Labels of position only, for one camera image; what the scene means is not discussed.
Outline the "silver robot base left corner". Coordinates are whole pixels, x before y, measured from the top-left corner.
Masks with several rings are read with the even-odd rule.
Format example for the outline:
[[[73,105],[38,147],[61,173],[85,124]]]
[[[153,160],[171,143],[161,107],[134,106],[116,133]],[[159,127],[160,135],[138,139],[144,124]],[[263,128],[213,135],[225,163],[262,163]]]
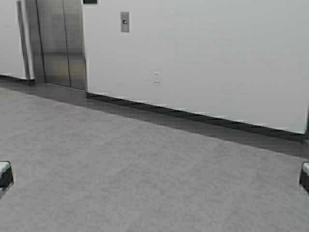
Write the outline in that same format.
[[[12,166],[9,161],[0,162],[0,189],[5,191],[14,184]]]

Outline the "silver robot base right corner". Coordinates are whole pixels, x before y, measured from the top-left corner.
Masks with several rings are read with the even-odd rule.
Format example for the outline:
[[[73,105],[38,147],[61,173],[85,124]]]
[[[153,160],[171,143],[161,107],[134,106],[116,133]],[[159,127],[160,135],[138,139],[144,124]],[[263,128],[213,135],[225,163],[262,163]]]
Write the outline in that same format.
[[[299,185],[309,193],[309,162],[304,162],[301,167]]]

